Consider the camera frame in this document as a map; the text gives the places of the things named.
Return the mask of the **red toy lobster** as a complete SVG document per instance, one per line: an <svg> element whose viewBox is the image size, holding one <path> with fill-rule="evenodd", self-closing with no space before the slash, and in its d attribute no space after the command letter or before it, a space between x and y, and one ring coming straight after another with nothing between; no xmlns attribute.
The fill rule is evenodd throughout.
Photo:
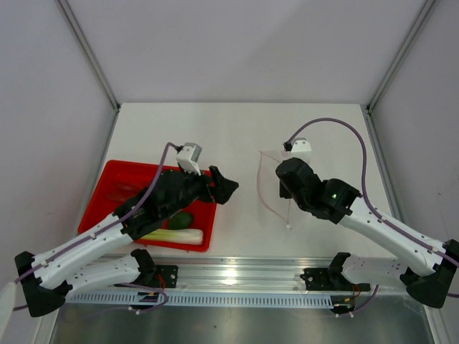
<svg viewBox="0 0 459 344"><path fill-rule="evenodd" d="M138 184L115 182L110 187L105 198L109 201L122 204L137 195L142 189L143 187Z"/></svg>

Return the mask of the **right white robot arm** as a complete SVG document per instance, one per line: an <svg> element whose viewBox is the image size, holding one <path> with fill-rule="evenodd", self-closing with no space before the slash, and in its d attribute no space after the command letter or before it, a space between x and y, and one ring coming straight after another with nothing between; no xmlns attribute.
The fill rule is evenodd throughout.
<svg viewBox="0 0 459 344"><path fill-rule="evenodd" d="M307 290L348 291L370 285L405 288L419 303L440 309L449 297L457 271L458 242L429 238L390 216L377 214L363 194L348 183L321 180L299 158L283 161L275 170L280 196L317 219L351 229L386 249L391 258L360 257L339 252L323 277L305 269Z"/></svg>

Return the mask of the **green avocado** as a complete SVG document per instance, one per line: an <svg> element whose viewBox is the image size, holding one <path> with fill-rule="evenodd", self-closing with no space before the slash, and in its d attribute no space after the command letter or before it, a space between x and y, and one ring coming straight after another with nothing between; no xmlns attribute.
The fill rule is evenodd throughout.
<svg viewBox="0 0 459 344"><path fill-rule="evenodd" d="M193 222L194 222L193 214L189 212L180 212L168 220L166 224L166 228L169 230L188 229L191 227Z"/></svg>

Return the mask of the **green celery stalk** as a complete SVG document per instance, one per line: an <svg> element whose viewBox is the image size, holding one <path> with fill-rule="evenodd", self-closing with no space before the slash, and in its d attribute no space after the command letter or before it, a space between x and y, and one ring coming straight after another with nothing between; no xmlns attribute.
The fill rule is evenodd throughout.
<svg viewBox="0 0 459 344"><path fill-rule="evenodd" d="M141 239L176 244L200 245L203 242L204 233L200 229L157 229L141 237Z"/></svg>

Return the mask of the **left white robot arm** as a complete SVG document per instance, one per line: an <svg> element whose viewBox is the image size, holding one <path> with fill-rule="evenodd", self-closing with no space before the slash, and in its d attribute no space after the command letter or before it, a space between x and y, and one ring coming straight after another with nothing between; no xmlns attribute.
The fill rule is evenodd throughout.
<svg viewBox="0 0 459 344"><path fill-rule="evenodd" d="M48 252L16 255L17 282L30 316L48 315L71 297L104 286L149 286L156 278L156 265L145 249L107 264L94 265L93 261L161 229L195 201L227 203L238 187L216 166L210 166L209 173L158 171L148 187L93 228Z"/></svg>

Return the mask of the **red plastic tray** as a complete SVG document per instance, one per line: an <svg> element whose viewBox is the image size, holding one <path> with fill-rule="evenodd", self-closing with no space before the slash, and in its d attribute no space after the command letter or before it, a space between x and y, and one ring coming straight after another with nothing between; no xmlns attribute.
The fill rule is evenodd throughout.
<svg viewBox="0 0 459 344"><path fill-rule="evenodd" d="M93 195L82 216L78 232L81 234L93 228L121 205L121 203L112 202L105 198L105 195L110 190L113 183L132 183L145 188L149 186L150 182L153 180L157 168L158 166L155 164L117 160L108 161L105 164L103 172L93 191ZM176 244L144 239L139 239L137 243L146 246L166 247L190 252L206 252L211 243L216 210L216 204L206 204L202 201L195 201L192 205L184 209L185 212L189 212L194 216L194 222L191 228L200 229L204 233L204 239L200 245Z"/></svg>

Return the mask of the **clear zip top bag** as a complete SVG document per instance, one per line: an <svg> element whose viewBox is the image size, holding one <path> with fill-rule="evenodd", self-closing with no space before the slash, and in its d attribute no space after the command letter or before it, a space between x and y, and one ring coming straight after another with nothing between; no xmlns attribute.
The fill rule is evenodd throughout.
<svg viewBox="0 0 459 344"><path fill-rule="evenodd" d="M258 199L267 211L278 217L286 229L291 231L291 200L279 196L279 180L275 175L275 168L288 157L288 154L281 150L261 150L259 154L256 177Z"/></svg>

